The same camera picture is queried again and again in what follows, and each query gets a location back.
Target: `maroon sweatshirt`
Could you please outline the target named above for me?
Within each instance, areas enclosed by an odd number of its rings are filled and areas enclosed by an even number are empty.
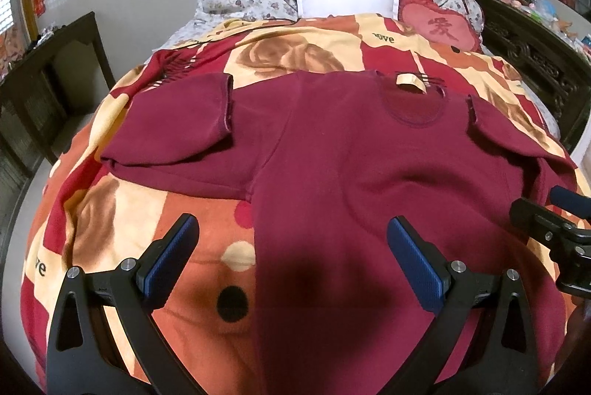
[[[252,203],[265,393],[372,395],[415,347],[433,316],[386,244],[397,215],[472,271],[518,270],[549,369],[563,300],[508,214],[522,195],[544,204],[556,184],[575,189],[571,161],[480,98],[408,93],[374,71],[231,85],[188,75],[136,95],[102,159],[134,183]]]

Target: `bedspread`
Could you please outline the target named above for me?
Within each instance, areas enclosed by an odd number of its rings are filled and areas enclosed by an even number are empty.
[[[518,72],[504,60],[429,42],[412,28],[377,15],[298,22],[230,20],[200,40],[155,56],[174,57],[176,63],[204,74],[224,71],[233,75],[235,87],[298,69],[428,73],[441,78],[450,90],[486,99],[546,151],[568,156],[546,132],[519,84]],[[258,394],[250,338],[255,247],[249,204],[142,187],[115,178],[99,161],[133,96],[165,83],[167,73],[150,66],[134,68],[117,82],[55,164],[44,188],[29,234],[21,292],[23,325],[37,358],[38,375],[43,381],[49,326],[67,269],[78,265],[87,272],[111,270],[126,257],[137,258],[187,212],[199,220],[199,245],[166,306],[154,312],[154,320],[209,394]],[[578,170],[577,179],[578,191],[591,194]],[[591,228],[563,215],[581,228]],[[556,277],[548,250],[534,241],[528,246]],[[566,314],[572,308],[568,302]],[[107,307],[106,315],[129,371],[147,380],[115,310]]]

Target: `blue gripper pad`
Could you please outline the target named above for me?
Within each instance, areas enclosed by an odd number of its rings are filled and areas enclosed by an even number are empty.
[[[437,315],[443,308],[445,292],[451,282],[445,269],[447,261],[433,244],[420,238],[403,216],[389,221],[386,237],[390,251],[402,268],[421,307]]]
[[[147,309],[162,308],[199,241],[199,223],[183,213],[161,240],[153,241],[140,257],[136,283]]]
[[[591,198],[562,188],[560,185],[550,190],[550,203],[579,218],[591,218]]]

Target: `wooden furniture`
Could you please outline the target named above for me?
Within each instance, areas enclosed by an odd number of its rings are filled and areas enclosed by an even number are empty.
[[[591,65],[553,31],[500,0],[482,7],[484,45],[511,63],[558,121],[560,141],[576,146],[591,108]]]
[[[26,178],[33,177],[33,172],[29,170],[28,166],[24,164],[23,160],[18,157],[16,152],[13,150],[13,147],[11,147],[10,143],[8,143],[8,140],[4,138],[2,133],[0,133],[0,151],[6,154],[14,166],[16,166],[20,172],[26,176]]]
[[[55,56],[72,41],[79,41],[86,45],[91,44],[95,50],[100,69],[103,72],[106,84],[109,90],[115,85],[113,73],[110,70],[109,62],[100,39],[99,29],[96,26],[95,13],[90,12],[75,22],[60,28],[45,42],[40,44],[32,52],[27,54],[19,63],[6,75],[4,80],[0,81],[0,98],[8,99],[14,106],[20,121],[25,130],[33,139],[39,151],[52,164],[57,161],[49,142],[45,140],[42,133],[39,132],[25,106],[25,100],[28,93],[28,85],[31,77],[40,76],[41,70],[45,70],[49,75],[54,74],[51,66]],[[52,82],[56,85],[56,92],[60,97],[59,82],[57,77],[52,76]],[[61,97],[62,104],[67,103]],[[4,147],[4,141],[0,139],[0,144]]]

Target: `black dot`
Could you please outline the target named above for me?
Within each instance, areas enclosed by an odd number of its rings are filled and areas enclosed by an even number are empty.
[[[248,298],[240,287],[224,288],[218,297],[218,314],[223,321],[235,323],[242,320],[248,313]]]

